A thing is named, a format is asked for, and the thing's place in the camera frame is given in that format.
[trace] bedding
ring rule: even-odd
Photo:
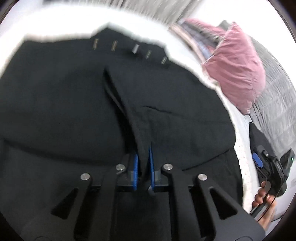
[[[53,12],[56,16],[54,19],[49,17]],[[215,81],[208,79],[203,74],[202,68],[194,55],[179,39],[170,34],[165,26],[113,9],[53,4],[24,18],[3,34],[0,38],[1,73],[24,39],[54,42],[61,39],[90,38],[94,32],[104,28],[108,23],[111,28],[123,33],[128,30],[130,37],[143,39],[146,42],[161,46],[165,45],[169,59],[190,70],[199,77],[204,85],[217,92],[235,127],[237,140],[234,149],[239,159],[243,177],[243,207],[245,210],[250,210],[254,192],[257,192],[259,184],[254,183],[255,179],[252,178],[253,174],[256,175],[256,171],[250,154],[250,144],[248,138],[246,138],[249,122],[222,94]]]
[[[227,30],[229,23],[220,24]],[[296,150],[296,90],[276,58],[251,38],[266,72],[266,88],[250,108],[250,117],[281,157],[290,148]]]

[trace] pink pillow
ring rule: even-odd
[[[243,114],[249,114],[265,88],[265,70],[249,36],[236,23],[203,65],[220,83],[223,94]]]

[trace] white sheet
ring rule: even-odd
[[[249,121],[222,94],[221,89],[202,72],[194,54],[167,27],[144,17],[123,11],[84,5],[54,3],[38,9],[12,25],[0,37],[0,76],[6,65],[25,39],[57,41],[61,39],[89,38],[100,29],[110,28],[132,38],[156,43],[165,48],[170,60],[187,68],[209,88],[215,89],[228,110],[235,127],[235,151],[243,177],[243,208],[250,211],[258,190],[256,169],[251,157]]]

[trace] white surface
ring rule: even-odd
[[[23,17],[42,7],[43,0],[20,0],[5,16],[0,24],[0,36],[6,32],[14,23],[21,21]]]
[[[165,47],[170,60],[184,66],[197,75],[206,86],[216,90],[235,126],[237,142],[234,148],[243,176],[243,207],[249,211],[258,183],[252,185],[250,176],[250,172],[255,172],[255,167],[250,153],[248,121],[222,94],[221,89],[204,75],[193,53],[180,39],[171,34],[167,27],[140,16],[102,7],[66,4],[46,6],[27,17],[23,16],[21,21],[2,33],[0,37],[0,76],[24,39],[57,41],[89,38],[108,23],[112,28],[132,38],[144,39],[146,42],[158,43]]]

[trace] finger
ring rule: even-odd
[[[274,213],[275,213],[275,209],[268,209],[268,211],[259,221],[259,224],[265,229],[265,231],[267,230],[268,225],[274,216]]]
[[[252,202],[252,207],[257,207],[257,206],[259,206],[259,203],[256,202],[256,201],[253,201],[253,202]]]
[[[274,207],[274,206],[276,206],[276,200],[274,200],[274,198],[275,198],[275,196],[273,196],[273,195],[267,195],[267,197],[266,197],[266,201],[267,201],[267,203],[268,204],[271,204],[272,203],[272,206]]]
[[[264,188],[260,188],[260,189],[258,190],[258,194],[259,194],[261,197],[264,197],[265,194],[266,194],[266,191],[264,190]]]
[[[255,201],[259,204],[263,203],[263,198],[259,194],[255,195]]]
[[[265,185],[266,185],[266,181],[263,181],[263,182],[261,183],[261,187],[263,188],[263,187],[265,187]]]

